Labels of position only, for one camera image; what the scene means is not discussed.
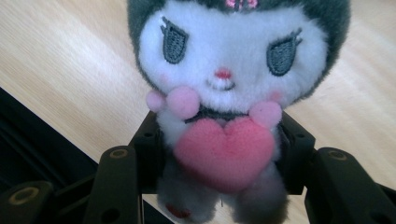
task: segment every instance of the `wooden table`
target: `wooden table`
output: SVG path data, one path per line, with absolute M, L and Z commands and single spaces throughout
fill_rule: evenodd
M 0 86 L 95 161 L 128 144 L 148 113 L 125 8 L 124 0 L 0 1 Z M 352 13 L 338 64 L 287 112 L 317 148 L 352 153 L 396 189 L 396 2 L 352 0 Z M 288 223 L 308 223 L 303 197 L 291 200 Z M 230 223 L 227 208 L 218 210 L 212 223 Z

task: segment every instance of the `pink flower accessory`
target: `pink flower accessory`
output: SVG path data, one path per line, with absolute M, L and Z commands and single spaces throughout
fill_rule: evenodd
M 245 7 L 246 4 L 247 8 L 253 9 L 257 6 L 257 0 L 225 0 L 225 5 L 235 8 L 235 10 Z

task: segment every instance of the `plush paw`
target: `plush paw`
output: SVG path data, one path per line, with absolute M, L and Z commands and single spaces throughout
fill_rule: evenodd
M 181 119 L 190 119 L 199 111 L 200 98 L 196 91 L 181 86 L 170 91 L 166 97 L 169 110 Z
M 157 113 L 165 107 L 165 96 L 159 91 L 150 91 L 146 96 L 146 104 L 149 110 Z
M 257 124 L 271 129 L 282 119 L 282 108 L 275 102 L 261 101 L 251 107 L 248 114 Z
M 174 155 L 195 179 L 224 193 L 248 187 L 271 160 L 272 134 L 244 117 L 224 129 L 213 119 L 200 119 L 180 138 Z

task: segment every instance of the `pink heart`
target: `pink heart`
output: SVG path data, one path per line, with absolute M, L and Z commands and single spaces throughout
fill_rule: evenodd
M 213 119 L 196 121 L 174 150 L 179 164 L 197 180 L 224 193 L 248 187 L 271 160 L 271 132 L 249 117 L 224 128 Z

